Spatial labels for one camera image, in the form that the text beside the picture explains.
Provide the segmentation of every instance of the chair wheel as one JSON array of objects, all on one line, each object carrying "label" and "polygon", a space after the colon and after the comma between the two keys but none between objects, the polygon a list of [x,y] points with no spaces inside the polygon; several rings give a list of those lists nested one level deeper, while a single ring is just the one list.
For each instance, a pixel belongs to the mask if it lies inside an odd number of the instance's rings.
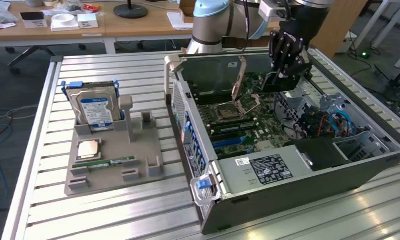
[{"label": "chair wheel", "polygon": [[136,44],[136,46],[139,49],[142,49],[142,50],[144,49],[144,43],[140,42],[139,44]]},{"label": "chair wheel", "polygon": [[4,49],[9,54],[13,54],[16,52],[13,47],[5,47]]},{"label": "chair wheel", "polygon": [[11,67],[9,71],[11,71],[11,74],[13,74],[13,75],[20,75],[21,74],[21,70],[19,68]]}]

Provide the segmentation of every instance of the slotted aluminum tabletop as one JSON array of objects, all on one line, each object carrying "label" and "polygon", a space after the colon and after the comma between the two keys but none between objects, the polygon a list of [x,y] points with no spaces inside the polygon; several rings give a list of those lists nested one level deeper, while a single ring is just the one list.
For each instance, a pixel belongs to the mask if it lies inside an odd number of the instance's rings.
[{"label": "slotted aluminum tabletop", "polygon": [[[200,234],[164,101],[164,57],[179,53],[71,56],[51,63],[3,239],[400,239],[400,165],[355,191],[224,232]],[[310,53],[400,132],[395,114],[320,52]],[[315,69],[312,73],[318,85],[328,84]],[[67,196],[75,113],[61,93],[61,81],[101,82],[115,78],[120,93],[134,97],[132,115],[152,111],[158,118],[167,179]],[[334,91],[331,85],[324,88],[328,93]]]}]

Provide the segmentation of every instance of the gray 3d-printed holder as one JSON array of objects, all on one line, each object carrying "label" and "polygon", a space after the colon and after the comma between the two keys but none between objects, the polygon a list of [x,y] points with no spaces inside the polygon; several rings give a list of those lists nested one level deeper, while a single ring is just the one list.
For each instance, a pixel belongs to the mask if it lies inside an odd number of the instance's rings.
[{"label": "gray 3d-printed holder", "polygon": [[[131,96],[119,98],[119,106],[126,117],[114,122],[114,130],[92,132],[89,125],[75,123],[65,181],[68,196],[164,178],[156,119],[150,111],[131,117]],[[97,142],[97,153],[81,158],[79,145],[87,141]]]}]

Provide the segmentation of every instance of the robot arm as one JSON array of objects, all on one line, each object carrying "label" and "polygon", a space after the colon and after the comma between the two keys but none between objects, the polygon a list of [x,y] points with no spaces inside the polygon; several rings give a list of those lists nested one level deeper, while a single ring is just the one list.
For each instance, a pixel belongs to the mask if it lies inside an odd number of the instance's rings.
[{"label": "robot arm", "polygon": [[188,54],[219,53],[223,38],[259,39],[270,22],[280,31],[270,34],[270,78],[264,92],[292,90],[311,68],[307,50],[327,19],[335,0],[198,0]]}]

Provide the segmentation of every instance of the floor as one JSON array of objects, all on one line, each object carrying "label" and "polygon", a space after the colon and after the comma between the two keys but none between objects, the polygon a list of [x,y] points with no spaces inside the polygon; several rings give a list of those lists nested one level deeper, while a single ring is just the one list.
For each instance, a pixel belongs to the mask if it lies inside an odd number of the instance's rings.
[{"label": "floor", "polygon": [[[355,34],[359,34],[363,30],[371,16],[367,15],[363,18],[359,18],[352,31]],[[371,40],[384,25],[384,21],[380,21],[374,27],[367,38]],[[359,52],[363,52],[370,47],[370,40],[366,40],[362,46],[359,47]],[[176,41],[178,47],[187,47],[187,40]],[[138,42],[126,42],[120,44],[120,50],[118,53],[131,53],[142,52],[138,49]],[[27,48],[16,47],[16,53],[21,53]],[[79,50],[77,45],[65,45],[65,46],[52,46],[51,50],[56,55],[71,56],[71,55],[96,55],[105,54],[105,47],[103,44],[92,43],[87,44],[87,50]],[[172,45],[170,41],[148,41],[144,43],[144,51],[171,51]],[[382,56],[371,54],[370,60],[367,62],[371,65],[378,65],[383,70],[391,74],[396,74],[396,70],[392,66],[400,58],[400,30],[395,28],[387,37],[386,41],[380,46]],[[8,54],[4,48],[0,48],[0,110],[16,109],[21,106],[35,105],[39,103],[43,83],[48,72],[48,65],[51,57],[43,51],[36,52],[29,59],[23,61],[17,67],[21,70],[21,75],[15,76],[9,73],[8,62],[16,57],[16,54]],[[367,65],[354,59],[351,59],[346,54],[336,55],[334,57],[336,64],[347,71],[348,74],[364,69]],[[358,81],[370,89],[376,91],[386,91],[386,78],[375,75],[375,70],[370,69],[359,74],[355,78]],[[394,109],[400,113],[400,109],[394,106]],[[27,109],[17,114],[15,117],[27,116],[35,113],[35,109]],[[8,216],[8,208],[11,206],[11,199],[13,197],[13,191],[17,183],[19,172],[24,160],[27,144],[29,140],[33,118],[17,119],[12,123],[12,133],[8,140],[0,145],[0,164],[3,167],[3,172],[5,176],[5,182],[8,184],[8,197],[4,203],[0,205],[0,238],[3,234],[3,229]],[[0,124],[8,124],[9,119],[0,119]],[[4,185],[0,181],[0,203],[4,196]]]}]

